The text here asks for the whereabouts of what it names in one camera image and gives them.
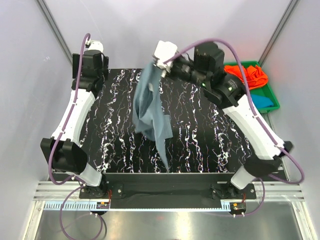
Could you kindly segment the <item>grey-blue t shirt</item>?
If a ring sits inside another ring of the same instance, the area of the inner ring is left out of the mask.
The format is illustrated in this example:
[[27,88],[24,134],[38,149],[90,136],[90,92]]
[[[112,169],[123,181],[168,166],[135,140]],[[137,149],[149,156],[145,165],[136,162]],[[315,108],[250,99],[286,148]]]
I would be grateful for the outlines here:
[[142,70],[133,97],[132,121],[136,133],[155,142],[157,152],[168,170],[166,140],[173,137],[171,118],[164,114],[160,95],[162,70],[150,62]]

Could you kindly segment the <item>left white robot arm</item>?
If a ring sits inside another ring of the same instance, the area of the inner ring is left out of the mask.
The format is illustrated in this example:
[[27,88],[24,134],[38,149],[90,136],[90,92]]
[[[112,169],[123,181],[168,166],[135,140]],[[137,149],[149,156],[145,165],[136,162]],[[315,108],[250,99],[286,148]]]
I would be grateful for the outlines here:
[[80,147],[80,134],[108,78],[108,67],[109,58],[102,50],[88,49],[72,56],[74,80],[70,100],[56,130],[40,143],[51,181],[55,181],[54,172],[68,174],[67,179],[83,183],[83,191],[92,198],[103,198],[108,193],[108,184],[106,177],[89,164],[87,153]]

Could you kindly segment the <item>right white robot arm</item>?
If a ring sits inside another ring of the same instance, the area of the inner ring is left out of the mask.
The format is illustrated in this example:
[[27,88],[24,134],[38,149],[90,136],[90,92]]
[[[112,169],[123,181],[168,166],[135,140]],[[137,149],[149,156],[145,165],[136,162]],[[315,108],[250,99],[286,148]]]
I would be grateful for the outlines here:
[[216,40],[199,41],[191,47],[193,59],[186,59],[184,51],[176,51],[164,62],[167,72],[176,78],[202,87],[204,96],[226,114],[251,144],[254,155],[234,173],[227,183],[213,186],[217,199],[239,198],[252,181],[271,176],[282,163],[282,157],[293,148],[268,126],[250,94],[245,75],[237,77],[224,66],[224,51]]

